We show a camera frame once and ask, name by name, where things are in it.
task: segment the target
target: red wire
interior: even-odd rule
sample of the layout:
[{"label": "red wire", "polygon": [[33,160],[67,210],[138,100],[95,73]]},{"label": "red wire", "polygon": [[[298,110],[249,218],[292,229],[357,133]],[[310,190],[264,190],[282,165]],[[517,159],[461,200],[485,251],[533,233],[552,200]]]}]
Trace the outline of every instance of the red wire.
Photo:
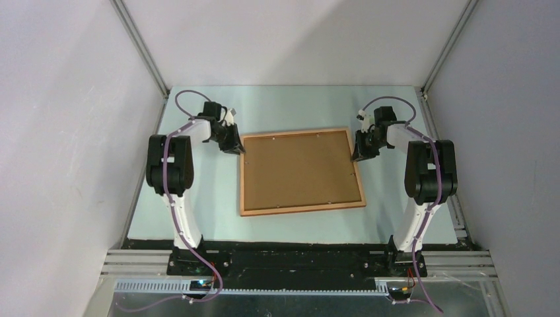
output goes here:
[{"label": "red wire", "polygon": [[410,287],[413,288],[414,286],[416,286],[416,280],[414,279],[414,274],[412,274],[411,269],[408,269],[408,273],[410,274],[410,277],[412,277],[412,281],[414,282],[414,284]]}]

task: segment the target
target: wooden frame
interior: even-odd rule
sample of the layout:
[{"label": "wooden frame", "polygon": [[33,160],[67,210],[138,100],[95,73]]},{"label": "wooden frame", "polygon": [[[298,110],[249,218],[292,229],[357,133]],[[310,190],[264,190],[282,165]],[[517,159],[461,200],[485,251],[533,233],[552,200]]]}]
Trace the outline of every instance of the wooden frame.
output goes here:
[{"label": "wooden frame", "polygon": [[[321,133],[333,133],[333,132],[342,132],[342,131],[346,133],[348,139],[348,148],[349,148],[348,158],[350,159],[353,152],[354,143],[352,142],[351,133],[348,128],[313,129],[313,130],[285,131],[285,132],[275,132],[275,133],[243,135],[241,136],[241,142],[245,144],[245,140],[251,138],[285,137],[290,135],[309,135],[309,134],[319,135]],[[305,206],[298,206],[298,207],[277,207],[271,209],[247,210],[245,206],[245,197],[246,197],[245,196],[245,174],[246,174],[245,161],[246,161],[245,154],[241,154],[240,156],[240,214],[243,217],[256,216],[256,215],[275,215],[275,214],[283,214],[283,213],[301,213],[301,212],[319,211],[319,210],[347,209],[347,208],[365,207],[365,205],[367,204],[358,165],[356,162],[352,162],[354,175],[359,190],[359,197],[360,197],[359,201],[329,203],[329,204],[321,204],[321,205],[305,205]]]}]

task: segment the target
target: table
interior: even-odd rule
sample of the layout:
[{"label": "table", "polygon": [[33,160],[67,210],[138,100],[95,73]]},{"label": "table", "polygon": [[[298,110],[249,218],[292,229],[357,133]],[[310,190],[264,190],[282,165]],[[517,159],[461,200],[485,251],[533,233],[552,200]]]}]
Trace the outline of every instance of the table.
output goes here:
[{"label": "table", "polygon": [[[405,86],[173,87],[159,133],[167,134],[186,123],[187,116],[174,103],[175,95],[183,89],[198,90],[223,106],[234,108],[241,135],[328,127],[349,127],[354,133],[360,128],[358,110],[379,96],[399,96],[410,101],[417,109],[412,125],[426,133],[415,90]],[[197,114],[202,111],[204,99],[196,94],[182,94],[179,102],[187,111]],[[379,106],[393,106],[399,120],[411,116],[409,107],[397,100],[380,100],[368,112],[373,115]],[[367,199],[364,208],[241,217],[239,157],[220,152],[214,142],[198,145],[193,149],[195,180],[191,195],[203,237],[243,242],[387,243],[407,203],[406,155],[396,149],[380,152],[379,157],[359,163]],[[145,181],[127,237],[174,237],[170,212]],[[447,204],[433,217],[424,243],[457,243]]]}]

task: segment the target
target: gray wall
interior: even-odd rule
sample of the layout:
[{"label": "gray wall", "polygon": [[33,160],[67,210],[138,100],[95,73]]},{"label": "gray wall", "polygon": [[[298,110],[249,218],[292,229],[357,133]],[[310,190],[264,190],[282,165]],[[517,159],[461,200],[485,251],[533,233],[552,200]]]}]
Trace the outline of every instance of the gray wall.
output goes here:
[{"label": "gray wall", "polygon": [[0,7],[0,315],[81,316],[162,98],[109,1]]},{"label": "gray wall", "polygon": [[421,85],[467,0],[126,2],[171,87]]},{"label": "gray wall", "polygon": [[482,1],[429,94],[515,316],[558,316],[560,1]]}]

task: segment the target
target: robotic arm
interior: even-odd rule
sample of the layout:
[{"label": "robotic arm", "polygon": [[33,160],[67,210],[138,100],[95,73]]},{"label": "robotic arm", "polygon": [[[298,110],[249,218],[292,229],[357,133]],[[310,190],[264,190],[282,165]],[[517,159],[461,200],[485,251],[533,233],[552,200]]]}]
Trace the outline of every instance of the robotic arm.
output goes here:
[{"label": "robotic arm", "polygon": [[181,250],[188,249],[181,235],[192,248],[197,248],[202,240],[190,203],[189,189],[194,180],[192,148],[212,140],[225,153],[244,153],[237,125],[233,120],[234,115],[233,109],[229,110],[216,102],[205,102],[203,111],[193,117],[191,126],[182,131],[181,135],[171,138],[167,159],[167,186],[174,204],[173,209],[163,188],[164,143],[167,136],[150,137],[146,181],[156,194],[162,196],[167,209],[174,210],[174,219],[181,230],[174,230],[174,245]]},{"label": "robotic arm", "polygon": [[[420,251],[422,239],[433,215],[449,196],[456,193],[453,142],[432,140],[424,136],[409,126],[409,122],[398,121],[392,107],[377,108],[373,123],[372,118],[363,110],[360,110],[358,119],[362,128],[356,131],[353,161],[372,159],[380,154],[379,149],[382,147],[397,148],[407,155],[404,184],[409,199],[404,219],[389,241],[388,255],[390,265],[409,263],[414,241],[416,240],[414,252]],[[431,143],[435,146],[436,153],[433,152]],[[436,170],[429,169],[429,164],[439,168],[441,184]],[[440,187],[441,194],[437,200]]]}]

